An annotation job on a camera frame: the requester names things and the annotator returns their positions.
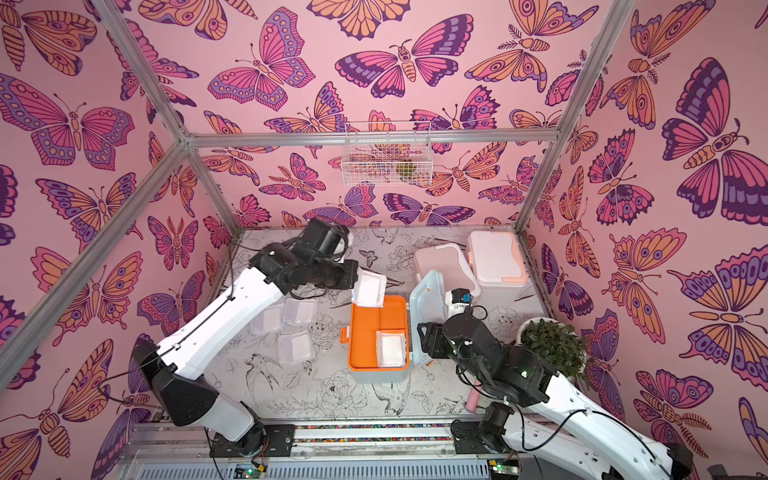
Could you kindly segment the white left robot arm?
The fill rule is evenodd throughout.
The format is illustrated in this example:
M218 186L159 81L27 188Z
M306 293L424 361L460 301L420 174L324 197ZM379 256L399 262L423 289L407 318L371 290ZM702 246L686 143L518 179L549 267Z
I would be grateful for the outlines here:
M203 427L246 453L262 446L257 414L210 384L204 371L252 319L298 288L352 289L359 268L345 256L352 239L348 227L312 219L298 236L256 252L230 287L182 328L134 347L139 373L174 426Z

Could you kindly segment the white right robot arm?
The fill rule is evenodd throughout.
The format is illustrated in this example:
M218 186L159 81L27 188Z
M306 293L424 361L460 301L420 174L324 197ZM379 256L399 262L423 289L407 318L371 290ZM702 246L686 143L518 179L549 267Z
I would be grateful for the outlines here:
M504 344L469 310L416 321L415 355L454 361L458 379L489 399L481 420L456 420L454 438L498 454L528 453L582 479L687 479L692 452L637 432L584 395L553 364Z

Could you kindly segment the pink first aid box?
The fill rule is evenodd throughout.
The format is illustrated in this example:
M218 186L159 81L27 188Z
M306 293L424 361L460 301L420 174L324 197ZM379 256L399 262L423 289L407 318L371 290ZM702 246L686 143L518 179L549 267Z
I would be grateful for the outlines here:
M446 243L419 249L414 253L413 260L418 281L435 270L442 275L446 291L464 288L475 298L481 295L479 282L458 244Z

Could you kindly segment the grey and orange first aid box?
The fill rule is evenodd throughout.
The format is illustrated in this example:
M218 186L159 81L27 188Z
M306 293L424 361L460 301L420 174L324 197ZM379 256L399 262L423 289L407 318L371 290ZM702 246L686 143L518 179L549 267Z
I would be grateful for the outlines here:
M360 384L400 383L412 366L431 361L418 326L447 319L443 275L429 271L409 298L387 295L387 277L360 269L352 290L350 323L341 330L348 346L347 366Z

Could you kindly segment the white and peach first aid box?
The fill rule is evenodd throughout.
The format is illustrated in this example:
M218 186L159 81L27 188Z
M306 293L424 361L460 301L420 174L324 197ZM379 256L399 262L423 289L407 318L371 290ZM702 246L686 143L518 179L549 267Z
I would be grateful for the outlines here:
M467 254L480 286L481 301L514 303L525 296L529 275L513 233L473 231L468 237Z

